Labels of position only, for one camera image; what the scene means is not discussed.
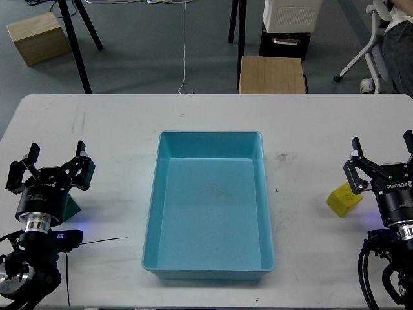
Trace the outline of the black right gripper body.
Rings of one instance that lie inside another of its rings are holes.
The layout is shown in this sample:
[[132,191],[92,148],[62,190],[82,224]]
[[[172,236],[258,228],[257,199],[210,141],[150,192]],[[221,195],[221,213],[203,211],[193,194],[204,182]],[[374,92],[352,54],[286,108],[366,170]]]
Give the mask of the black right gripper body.
[[372,179],[379,212],[385,227],[412,221],[412,169],[404,163],[380,166],[387,177]]

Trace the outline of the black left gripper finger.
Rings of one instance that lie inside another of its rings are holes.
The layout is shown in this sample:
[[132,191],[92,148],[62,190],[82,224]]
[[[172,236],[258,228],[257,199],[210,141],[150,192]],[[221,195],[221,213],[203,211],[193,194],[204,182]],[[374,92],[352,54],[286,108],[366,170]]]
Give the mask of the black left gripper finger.
[[63,165],[63,188],[69,191],[75,187],[87,191],[90,188],[95,167],[93,160],[86,153],[85,143],[79,140],[75,156]]
[[26,188],[26,183],[23,183],[23,175],[25,171],[29,171],[32,177],[36,180],[39,177],[39,171],[35,164],[39,157],[40,147],[38,144],[31,144],[27,155],[22,157],[21,161],[13,161],[10,164],[8,179],[6,182],[6,189],[13,194],[20,194]]

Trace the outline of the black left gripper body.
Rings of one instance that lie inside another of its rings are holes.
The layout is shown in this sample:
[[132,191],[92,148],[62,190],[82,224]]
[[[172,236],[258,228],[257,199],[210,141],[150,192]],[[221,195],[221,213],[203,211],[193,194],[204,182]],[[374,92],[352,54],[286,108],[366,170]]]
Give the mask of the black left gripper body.
[[15,217],[23,223],[31,216],[44,216],[51,226],[61,225],[69,195],[69,191],[63,188],[63,168],[44,167],[38,171],[36,180],[28,170],[25,171],[23,183],[26,183],[26,188],[20,193]]

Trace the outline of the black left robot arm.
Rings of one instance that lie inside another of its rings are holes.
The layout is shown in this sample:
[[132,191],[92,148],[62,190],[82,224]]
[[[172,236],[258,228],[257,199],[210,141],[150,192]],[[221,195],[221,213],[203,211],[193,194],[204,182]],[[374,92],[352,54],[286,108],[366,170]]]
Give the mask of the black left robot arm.
[[6,189],[20,195],[16,219],[25,225],[20,231],[1,237],[12,252],[1,255],[1,296],[11,300],[7,309],[34,309],[61,283],[57,268],[60,253],[69,253],[83,241],[82,231],[54,231],[80,212],[70,189],[90,187],[95,164],[79,141],[75,156],[61,166],[35,164],[40,153],[33,143],[21,161],[10,165]]

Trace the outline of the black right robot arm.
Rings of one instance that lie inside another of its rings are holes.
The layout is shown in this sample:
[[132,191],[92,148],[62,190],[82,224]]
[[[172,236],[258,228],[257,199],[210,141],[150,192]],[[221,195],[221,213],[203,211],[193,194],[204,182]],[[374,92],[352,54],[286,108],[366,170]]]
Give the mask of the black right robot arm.
[[412,309],[412,160],[378,165],[363,155],[357,137],[343,166],[351,191],[370,190],[376,197],[383,229],[368,232],[358,258],[358,277],[369,309],[377,309],[370,281],[370,253],[388,260],[381,281],[397,305]]

